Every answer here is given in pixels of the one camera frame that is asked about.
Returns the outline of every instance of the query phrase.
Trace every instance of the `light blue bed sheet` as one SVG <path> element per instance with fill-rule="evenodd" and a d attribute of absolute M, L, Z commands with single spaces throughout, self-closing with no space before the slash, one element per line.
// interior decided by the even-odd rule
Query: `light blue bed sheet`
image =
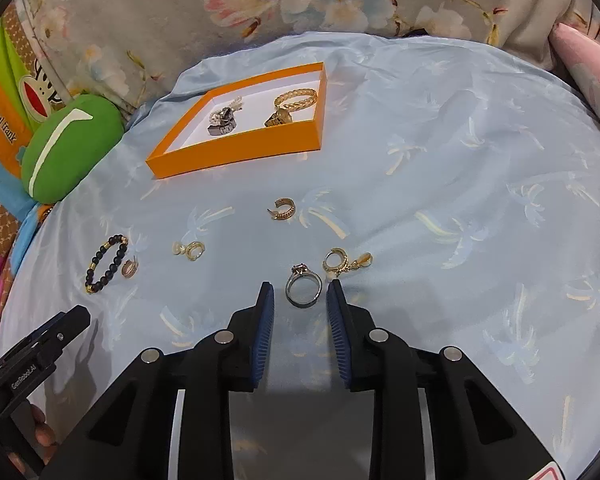
<path fill-rule="evenodd" d="M 144 160 L 207 89 L 316 61 L 328 72 L 319 152 L 155 180 Z M 296 201 L 289 221 L 266 209 Z M 113 234 L 136 275 L 84 273 Z M 196 262 L 175 241 L 206 245 Z M 18 273 L 0 355 L 60 310 L 90 330 L 34 394 L 63 436 L 144 348 L 191 348 L 274 285 L 264 383 L 232 396 L 236 478 L 363 479 L 372 396 L 338 377 L 324 295 L 285 299 L 294 264 L 332 247 L 374 256 L 342 276 L 350 303 L 416 348 L 453 344 L 574 480 L 600 449 L 600 123 L 563 82 L 489 46 L 309 33 L 208 59 L 137 118 L 59 203 Z"/>

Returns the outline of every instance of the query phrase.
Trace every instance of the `human hand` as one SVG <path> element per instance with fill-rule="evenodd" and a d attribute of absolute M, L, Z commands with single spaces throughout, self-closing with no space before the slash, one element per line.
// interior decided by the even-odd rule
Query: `human hand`
<path fill-rule="evenodd" d="M 51 460 L 51 457 L 58 449 L 58 443 L 56 442 L 56 434 L 54 430 L 52 430 L 48 425 L 45 424 L 46 417 L 42 410 L 35 406 L 31 405 L 31 415 L 33 415 L 33 420 L 36 423 L 36 440 L 40 444 L 40 446 L 44 447 L 44 454 L 42 457 L 42 462 L 47 465 Z M 21 457 L 16 453 L 9 453 L 9 460 L 16 466 L 16 469 L 20 471 L 22 474 L 25 472 L 25 464 L 22 461 Z"/>

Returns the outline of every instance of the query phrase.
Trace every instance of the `green pillow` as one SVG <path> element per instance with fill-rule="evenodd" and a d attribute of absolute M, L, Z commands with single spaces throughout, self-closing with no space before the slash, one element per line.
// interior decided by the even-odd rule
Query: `green pillow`
<path fill-rule="evenodd" d="M 51 115 L 22 159 L 22 183 L 34 200 L 53 204 L 84 179 L 122 138 L 118 109 L 103 97 L 81 95 Z"/>

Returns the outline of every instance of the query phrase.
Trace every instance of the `white sticker with red border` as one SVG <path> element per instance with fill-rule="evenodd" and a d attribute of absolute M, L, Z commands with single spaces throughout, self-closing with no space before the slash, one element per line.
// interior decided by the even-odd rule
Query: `white sticker with red border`
<path fill-rule="evenodd" d="M 549 462 L 529 480 L 564 480 L 557 463 Z"/>

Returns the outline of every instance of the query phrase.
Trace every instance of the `pink pillow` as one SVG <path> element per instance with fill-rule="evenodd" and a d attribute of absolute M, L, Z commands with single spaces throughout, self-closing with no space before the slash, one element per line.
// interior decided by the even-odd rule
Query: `pink pillow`
<path fill-rule="evenodd" d="M 549 39 L 600 118 L 600 44 L 564 23 L 554 27 Z"/>

